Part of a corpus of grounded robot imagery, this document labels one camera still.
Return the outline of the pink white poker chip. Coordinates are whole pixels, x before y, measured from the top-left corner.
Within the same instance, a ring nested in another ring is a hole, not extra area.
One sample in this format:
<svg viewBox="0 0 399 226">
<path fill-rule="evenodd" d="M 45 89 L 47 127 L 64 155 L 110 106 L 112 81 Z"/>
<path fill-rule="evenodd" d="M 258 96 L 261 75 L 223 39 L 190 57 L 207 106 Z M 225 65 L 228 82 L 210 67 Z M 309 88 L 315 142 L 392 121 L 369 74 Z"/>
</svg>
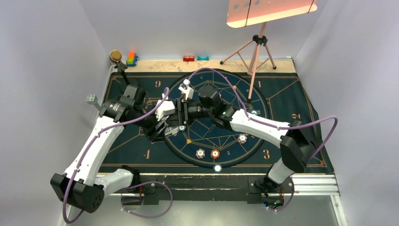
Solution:
<svg viewBox="0 0 399 226">
<path fill-rule="evenodd" d="M 246 143 L 246 141 L 247 141 L 247 136 L 245 134 L 240 134 L 238 136 L 238 142 L 240 144 L 244 144 L 244 143 Z"/>
</svg>

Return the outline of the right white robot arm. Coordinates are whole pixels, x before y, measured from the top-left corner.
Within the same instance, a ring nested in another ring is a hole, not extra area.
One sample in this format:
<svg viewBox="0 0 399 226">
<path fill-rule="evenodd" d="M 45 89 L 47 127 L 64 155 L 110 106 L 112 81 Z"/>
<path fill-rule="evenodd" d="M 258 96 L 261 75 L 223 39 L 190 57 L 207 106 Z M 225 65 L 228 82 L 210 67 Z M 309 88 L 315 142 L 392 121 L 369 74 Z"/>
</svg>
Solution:
<svg viewBox="0 0 399 226">
<path fill-rule="evenodd" d="M 227 91 L 212 83 L 193 87 L 183 80 L 171 89 L 176 112 L 168 117 L 168 148 L 182 160 L 203 168 L 221 169 L 241 164 L 271 144 L 280 151 L 264 179 L 271 192 L 294 173 L 303 173 L 316 151 L 307 128 L 300 121 L 281 122 L 251 113 L 236 89 Z"/>
</svg>

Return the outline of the blue playing card deck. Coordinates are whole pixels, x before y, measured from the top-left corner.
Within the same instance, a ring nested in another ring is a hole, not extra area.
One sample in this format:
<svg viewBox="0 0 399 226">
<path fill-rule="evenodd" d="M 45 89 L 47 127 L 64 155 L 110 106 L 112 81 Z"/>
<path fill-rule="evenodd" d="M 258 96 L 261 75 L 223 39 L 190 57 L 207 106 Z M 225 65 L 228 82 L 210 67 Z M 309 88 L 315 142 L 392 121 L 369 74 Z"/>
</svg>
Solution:
<svg viewBox="0 0 399 226">
<path fill-rule="evenodd" d="M 165 121 L 159 122 L 155 127 L 155 139 L 163 139 L 165 136 L 165 130 L 168 128 L 168 124 Z"/>
</svg>

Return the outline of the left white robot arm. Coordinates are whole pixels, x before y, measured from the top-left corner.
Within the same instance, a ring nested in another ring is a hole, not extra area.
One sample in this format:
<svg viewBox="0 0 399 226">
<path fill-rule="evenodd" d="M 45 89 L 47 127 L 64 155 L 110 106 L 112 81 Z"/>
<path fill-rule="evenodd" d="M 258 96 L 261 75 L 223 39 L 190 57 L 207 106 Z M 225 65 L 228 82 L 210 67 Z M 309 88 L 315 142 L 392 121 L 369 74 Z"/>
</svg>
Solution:
<svg viewBox="0 0 399 226">
<path fill-rule="evenodd" d="M 111 146 L 126 126 L 156 127 L 166 109 L 169 93 L 169 88 L 165 88 L 161 100 L 148 112 L 142 110 L 145 92 L 132 85 L 128 85 L 119 98 L 103 103 L 89 139 L 76 159 L 63 174 L 55 173 L 50 180 L 62 202 L 65 222 L 74 222 L 68 218 L 68 207 L 75 207 L 81 213 L 93 213 L 105 197 L 121 189 L 130 193 L 141 192 L 145 185 L 155 184 L 155 181 L 142 182 L 140 171 L 127 165 L 101 178 L 97 174 Z"/>
</svg>

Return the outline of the orange chip stack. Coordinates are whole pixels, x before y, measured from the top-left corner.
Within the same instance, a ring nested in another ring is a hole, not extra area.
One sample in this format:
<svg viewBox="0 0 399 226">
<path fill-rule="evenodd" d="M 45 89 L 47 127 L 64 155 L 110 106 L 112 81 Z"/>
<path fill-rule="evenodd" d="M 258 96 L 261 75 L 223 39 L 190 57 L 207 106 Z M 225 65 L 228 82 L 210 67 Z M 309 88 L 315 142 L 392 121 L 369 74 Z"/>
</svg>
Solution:
<svg viewBox="0 0 399 226">
<path fill-rule="evenodd" d="M 220 152 L 216 149 L 213 149 L 210 153 L 212 159 L 218 159 L 220 157 Z"/>
</svg>

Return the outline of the teal chip stack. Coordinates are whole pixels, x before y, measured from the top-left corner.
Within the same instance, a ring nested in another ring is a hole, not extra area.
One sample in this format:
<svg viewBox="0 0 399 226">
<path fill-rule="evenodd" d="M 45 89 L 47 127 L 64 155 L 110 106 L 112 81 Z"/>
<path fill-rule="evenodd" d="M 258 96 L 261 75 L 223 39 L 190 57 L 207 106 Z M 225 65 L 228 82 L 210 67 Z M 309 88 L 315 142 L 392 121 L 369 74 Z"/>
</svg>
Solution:
<svg viewBox="0 0 399 226">
<path fill-rule="evenodd" d="M 213 166 L 213 170 L 215 173 L 220 173 L 222 171 L 222 166 L 220 164 L 216 164 Z"/>
</svg>

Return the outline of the pink white chip stack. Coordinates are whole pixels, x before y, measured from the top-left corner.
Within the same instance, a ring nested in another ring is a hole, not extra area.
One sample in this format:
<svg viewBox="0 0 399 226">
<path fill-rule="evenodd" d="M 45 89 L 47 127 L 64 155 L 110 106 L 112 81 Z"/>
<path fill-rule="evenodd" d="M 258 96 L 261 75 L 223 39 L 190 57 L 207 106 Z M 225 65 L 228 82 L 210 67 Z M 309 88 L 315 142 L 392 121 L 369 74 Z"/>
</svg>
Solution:
<svg viewBox="0 0 399 226">
<path fill-rule="evenodd" d="M 198 159 L 202 159 L 202 158 L 205 157 L 206 153 L 205 153 L 205 151 L 204 151 L 203 149 L 198 149 L 198 150 L 196 151 L 195 155 L 196 155 L 196 157 L 197 157 Z"/>
</svg>

